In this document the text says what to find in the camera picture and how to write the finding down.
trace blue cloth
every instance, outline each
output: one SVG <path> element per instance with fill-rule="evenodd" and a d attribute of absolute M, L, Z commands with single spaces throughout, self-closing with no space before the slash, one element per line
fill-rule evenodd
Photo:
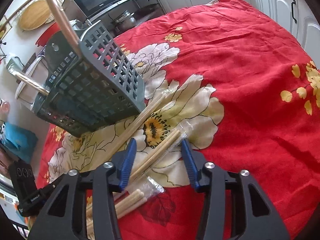
<path fill-rule="evenodd" d="M 38 141 L 36 135 L 29 130 L 8 122 L 5 123 L 3 135 L 1 139 L 2 144 L 26 163 L 30 163 Z"/>

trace gray plastic container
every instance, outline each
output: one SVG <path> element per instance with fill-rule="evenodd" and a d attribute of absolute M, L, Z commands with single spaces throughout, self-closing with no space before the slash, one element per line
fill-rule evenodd
<path fill-rule="evenodd" d="M 143 79 L 100 21 L 80 37 L 84 58 L 66 42 L 56 33 L 47 43 L 63 49 L 48 51 L 49 69 L 56 71 L 46 81 L 49 95 L 39 93 L 34 103 L 38 117 L 79 137 L 143 111 Z"/>

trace floral tablecloth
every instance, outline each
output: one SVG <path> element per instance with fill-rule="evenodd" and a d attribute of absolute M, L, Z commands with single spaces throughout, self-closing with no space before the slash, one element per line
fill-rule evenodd
<path fill-rule="evenodd" d="M 225 170 L 249 170 L 295 237 L 320 199 L 320 73 L 296 39 L 248 3 L 219 0 L 115 40 L 146 82 L 146 102 L 173 90 L 134 134 L 134 165 L 188 120 L 193 148 Z M 38 187 L 70 167 L 96 168 L 134 118 L 81 138 L 50 126 Z M 119 220 L 123 239 L 195 239 L 204 196 L 189 186 L 180 149 L 150 176 L 166 192 Z"/>

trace wooden stick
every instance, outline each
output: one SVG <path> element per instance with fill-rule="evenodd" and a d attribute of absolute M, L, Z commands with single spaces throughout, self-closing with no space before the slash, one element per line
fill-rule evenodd
<path fill-rule="evenodd" d="M 125 131 L 114 140 L 111 149 L 108 149 L 108 153 L 105 154 L 104 158 L 100 158 L 91 162 L 92 167 L 98 167 L 101 163 L 107 162 L 110 158 L 118 151 L 118 149 L 128 140 L 131 136 L 138 130 L 138 128 L 145 122 L 145 120 L 158 108 L 158 106 L 166 98 L 166 95 L 161 93 L 158 95 L 153 102 L 151 102 L 147 107 L 139 114 L 139 116 L 125 129 Z"/>
<path fill-rule="evenodd" d="M 135 204 L 127 208 L 125 211 L 122 213 L 117 214 L 117 218 L 120 219 L 124 217 L 126 214 L 129 214 L 131 211 L 135 210 L 136 208 L 142 206 L 145 202 L 147 202 L 148 199 L 146 197 L 142 198 L 141 200 L 137 201 Z"/>
<path fill-rule="evenodd" d="M 18 11 L 20 11 L 23 7 L 25 7 L 29 2 L 31 2 L 32 0 L 27 0 L 26 2 L 24 2 L 18 9 L 16 9 L 14 11 L 14 13 L 12 15 L 10 15 L 7 20 L 4 22 L 4 24 L 2 26 L 0 26 L 0 32 L 3 30 L 3 28 L 10 22 L 10 20 L 18 13 Z"/>
<path fill-rule="evenodd" d="M 136 189 L 129 196 L 127 196 L 115 205 L 116 213 L 121 214 L 126 212 L 127 209 L 129 209 L 131 206 L 133 206 L 135 203 L 142 200 L 143 198 L 144 193 L 141 190 Z M 91 233 L 93 233 L 93 220 L 87 218 L 87 234 L 90 235 Z"/>
<path fill-rule="evenodd" d="M 132 205 L 137 203 L 139 200 L 141 200 L 144 197 L 144 193 L 136 189 L 134 192 L 132 192 L 129 196 L 121 200 L 119 203 L 115 205 L 116 213 L 120 214 L 130 208 Z"/>
<path fill-rule="evenodd" d="M 132 170 L 129 181 L 132 182 L 149 169 L 180 136 L 179 130 L 173 130 L 151 153 L 142 161 L 142 165 Z"/>

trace microwave oven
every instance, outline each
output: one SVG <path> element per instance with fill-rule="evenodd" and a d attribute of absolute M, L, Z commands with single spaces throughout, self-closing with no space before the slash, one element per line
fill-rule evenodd
<path fill-rule="evenodd" d="M 64 0 L 62 7 L 69 20 L 84 22 L 118 0 Z"/>

